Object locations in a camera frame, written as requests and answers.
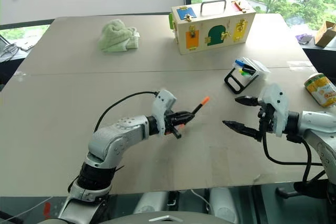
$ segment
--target box handle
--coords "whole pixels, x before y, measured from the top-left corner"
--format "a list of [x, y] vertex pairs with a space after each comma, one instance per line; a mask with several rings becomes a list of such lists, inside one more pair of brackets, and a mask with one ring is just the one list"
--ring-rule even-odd
[[204, 2], [201, 3], [201, 13], [202, 13], [203, 5], [204, 5], [204, 4], [215, 3], [215, 2], [223, 2], [223, 1], [224, 1], [224, 9], [223, 9], [223, 11], [225, 11], [225, 8], [226, 8], [226, 0], [212, 0], [212, 1], [204, 1]]

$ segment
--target table surface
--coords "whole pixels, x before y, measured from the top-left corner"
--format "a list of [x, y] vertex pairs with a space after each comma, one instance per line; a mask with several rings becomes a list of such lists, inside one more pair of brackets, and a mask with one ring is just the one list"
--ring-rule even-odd
[[[209, 103], [182, 131], [141, 142], [128, 149], [113, 180], [113, 193], [178, 190], [298, 181], [304, 167], [281, 166], [266, 159], [262, 145], [225, 127], [235, 120], [257, 127], [258, 108], [234, 101], [223, 84], [229, 70], [58, 74], [13, 77], [0, 106], [2, 196], [67, 194], [80, 171], [93, 127], [111, 103], [130, 93], [166, 88], [176, 97], [174, 110], [193, 110], [206, 95]], [[243, 93], [258, 95], [277, 82], [290, 98], [290, 110], [321, 110], [304, 89], [311, 68], [272, 69], [267, 81], [256, 80]], [[149, 115], [153, 98], [130, 99], [109, 112], [101, 126], [132, 115]], [[271, 155], [305, 161], [301, 145], [268, 134]], [[313, 151], [313, 159], [318, 160]], [[313, 168], [311, 175], [320, 168]]]
[[[97, 48], [102, 27], [120, 18], [140, 33], [139, 48], [104, 54]], [[238, 57], [267, 67], [308, 61], [279, 14], [257, 14], [246, 43], [180, 55], [167, 15], [57, 18], [19, 67], [24, 74], [148, 72], [230, 69]]]
[[[113, 193], [302, 178], [303, 167], [271, 163], [260, 143], [222, 124], [258, 124], [258, 109], [235, 103], [235, 95], [223, 84], [240, 56], [260, 60], [271, 70], [267, 81], [257, 79], [242, 94], [259, 95], [265, 84], [277, 82], [289, 95], [291, 110], [321, 110], [302, 85], [313, 73], [304, 67], [308, 58], [281, 16], [256, 15], [245, 44], [183, 56], [166, 16], [121, 18], [140, 31], [139, 49], [113, 55], [97, 50], [101, 27], [112, 17], [59, 18], [0, 92], [1, 196], [66, 195], [105, 108], [130, 93], [162, 88], [178, 98], [175, 111], [193, 110], [206, 95], [211, 101], [185, 127], [181, 139], [152, 136], [128, 149]], [[108, 113], [101, 126], [124, 116], [149, 115], [152, 102], [145, 95], [130, 99]], [[269, 149], [284, 161], [307, 158], [303, 146], [284, 137], [269, 135]], [[311, 174], [318, 171], [313, 168]]]

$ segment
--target food can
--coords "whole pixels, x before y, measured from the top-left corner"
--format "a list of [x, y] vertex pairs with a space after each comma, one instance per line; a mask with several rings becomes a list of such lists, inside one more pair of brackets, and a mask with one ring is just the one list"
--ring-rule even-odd
[[336, 105], [336, 87], [323, 73], [311, 75], [304, 86], [322, 107]]

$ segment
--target wooden box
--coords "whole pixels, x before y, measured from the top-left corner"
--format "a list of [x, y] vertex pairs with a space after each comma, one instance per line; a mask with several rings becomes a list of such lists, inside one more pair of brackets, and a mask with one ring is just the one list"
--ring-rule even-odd
[[172, 7], [169, 19], [184, 55], [245, 42], [255, 14], [245, 0], [218, 0]]

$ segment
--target cloth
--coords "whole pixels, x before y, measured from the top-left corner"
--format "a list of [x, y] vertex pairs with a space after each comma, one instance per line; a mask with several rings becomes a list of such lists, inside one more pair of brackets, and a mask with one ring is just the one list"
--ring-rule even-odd
[[98, 48], [103, 52], [122, 52], [139, 47], [139, 33], [135, 27], [125, 27], [120, 19], [108, 22], [101, 31]]

